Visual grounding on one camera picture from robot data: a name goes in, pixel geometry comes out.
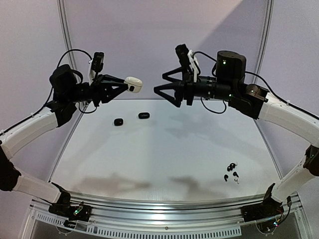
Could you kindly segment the white earbud charging case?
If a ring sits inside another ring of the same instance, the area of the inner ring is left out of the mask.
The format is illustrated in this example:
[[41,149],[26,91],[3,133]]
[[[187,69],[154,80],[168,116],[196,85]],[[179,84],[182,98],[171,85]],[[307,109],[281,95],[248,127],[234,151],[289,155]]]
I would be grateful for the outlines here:
[[124,83],[128,86],[127,91],[131,93],[139,93],[143,87],[142,80],[136,77],[126,77]]

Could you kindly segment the black glossy charging case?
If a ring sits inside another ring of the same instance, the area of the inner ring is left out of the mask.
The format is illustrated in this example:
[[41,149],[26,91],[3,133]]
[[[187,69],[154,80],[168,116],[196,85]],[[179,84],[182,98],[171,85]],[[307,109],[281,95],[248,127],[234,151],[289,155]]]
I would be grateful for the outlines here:
[[122,118],[114,119],[114,126],[121,126],[124,124],[124,120]]

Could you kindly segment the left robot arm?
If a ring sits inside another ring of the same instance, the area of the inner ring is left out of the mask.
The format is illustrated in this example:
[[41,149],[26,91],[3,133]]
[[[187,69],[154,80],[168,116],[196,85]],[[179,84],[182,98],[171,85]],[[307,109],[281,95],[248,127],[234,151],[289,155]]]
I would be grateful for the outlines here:
[[74,212],[70,194],[65,189],[24,173],[14,166],[11,158],[38,137],[68,123],[77,110],[77,103],[89,102],[98,107],[125,91],[138,93],[143,85],[138,78],[120,79],[101,75],[97,69],[90,70],[88,76],[88,82],[78,82],[77,77],[83,78],[80,72],[71,69],[68,64],[57,67],[49,78],[53,99],[35,114],[0,133],[2,191],[18,191],[43,199],[53,204],[63,216],[70,216]]

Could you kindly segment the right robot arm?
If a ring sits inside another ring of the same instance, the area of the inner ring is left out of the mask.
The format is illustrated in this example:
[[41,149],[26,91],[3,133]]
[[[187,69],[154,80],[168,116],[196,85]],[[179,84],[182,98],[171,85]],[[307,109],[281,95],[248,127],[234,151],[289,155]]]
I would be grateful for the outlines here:
[[154,87],[154,93],[176,107],[186,100],[191,106],[194,97],[226,101],[229,107],[255,119],[274,123],[308,141],[305,155],[280,182],[271,185],[258,205],[258,213],[268,217],[277,204],[286,200],[302,185],[319,175],[319,118],[288,103],[270,87],[244,82],[246,58],[232,51],[218,51],[213,77],[200,75],[195,52],[176,52],[180,67],[162,75],[168,83]]

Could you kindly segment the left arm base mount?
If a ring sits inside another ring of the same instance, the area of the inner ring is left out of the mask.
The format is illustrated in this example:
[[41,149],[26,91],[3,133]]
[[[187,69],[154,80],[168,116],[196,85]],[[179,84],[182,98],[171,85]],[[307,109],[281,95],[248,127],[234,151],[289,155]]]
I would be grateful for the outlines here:
[[91,206],[84,204],[84,202],[72,205],[69,198],[63,198],[56,203],[52,203],[48,211],[52,214],[66,217],[70,221],[88,222],[92,209]]

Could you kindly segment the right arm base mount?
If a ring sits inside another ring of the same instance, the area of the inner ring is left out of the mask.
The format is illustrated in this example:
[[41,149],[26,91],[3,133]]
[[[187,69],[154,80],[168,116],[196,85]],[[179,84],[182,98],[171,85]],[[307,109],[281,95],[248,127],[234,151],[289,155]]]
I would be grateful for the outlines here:
[[240,211],[244,222],[251,222],[280,215],[284,212],[284,208],[282,203],[267,198],[261,203],[243,206]]

